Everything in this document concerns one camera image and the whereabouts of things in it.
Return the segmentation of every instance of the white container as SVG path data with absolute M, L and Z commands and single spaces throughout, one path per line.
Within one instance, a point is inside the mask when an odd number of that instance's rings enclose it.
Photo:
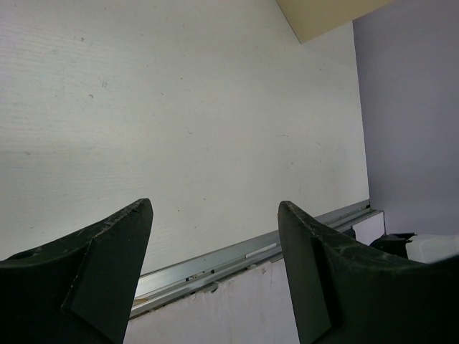
M 459 235 L 416 235 L 406 249 L 408 259 L 432 263 L 459 254 Z

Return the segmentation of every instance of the white wall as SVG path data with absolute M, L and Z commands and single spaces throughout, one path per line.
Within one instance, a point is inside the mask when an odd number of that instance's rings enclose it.
M 140 198 L 143 272 L 368 198 L 351 25 L 275 0 L 0 4 L 0 258 Z
M 299 344 L 284 261 L 131 320 L 125 344 Z

